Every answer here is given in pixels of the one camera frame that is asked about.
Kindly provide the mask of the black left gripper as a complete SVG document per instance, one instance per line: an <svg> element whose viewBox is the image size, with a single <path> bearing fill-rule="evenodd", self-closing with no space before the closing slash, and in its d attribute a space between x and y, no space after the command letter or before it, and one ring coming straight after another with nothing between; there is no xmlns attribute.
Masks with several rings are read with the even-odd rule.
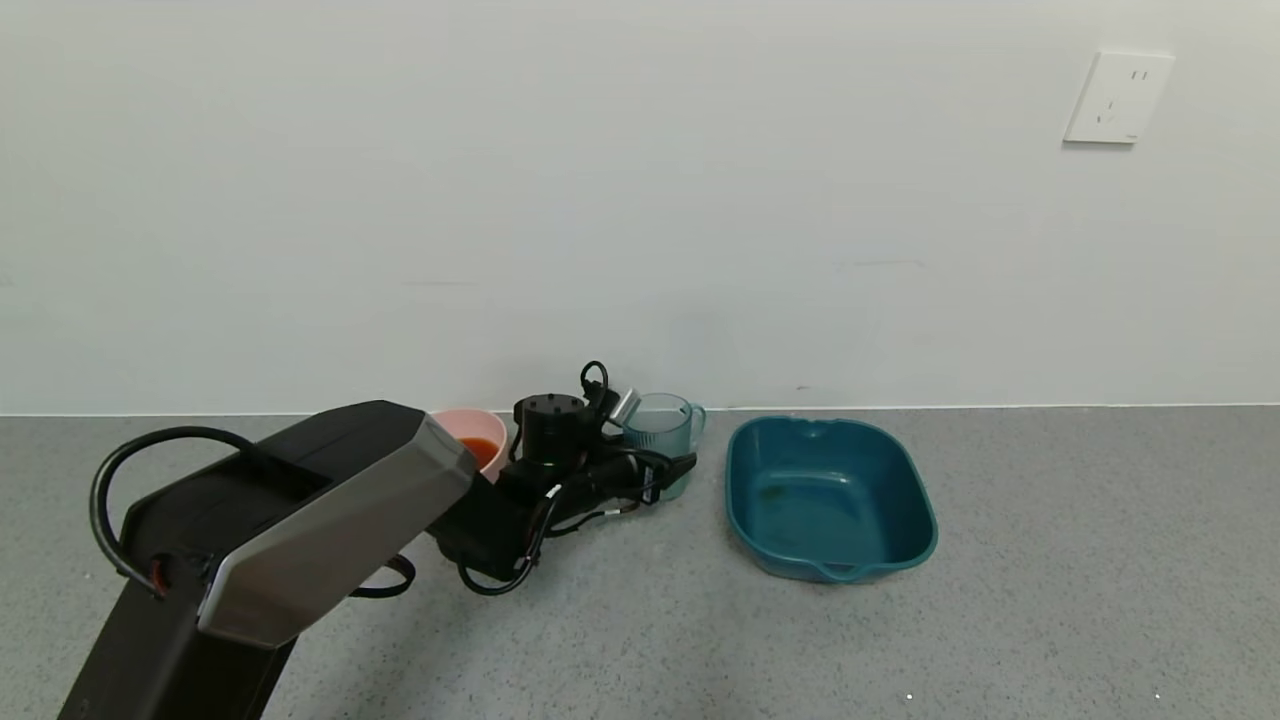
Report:
<svg viewBox="0 0 1280 720"><path fill-rule="evenodd" d="M588 498L594 506L612 500L646 502L658 491L685 491L698 464L696 454L664 460L654 454L588 456Z"/></svg>

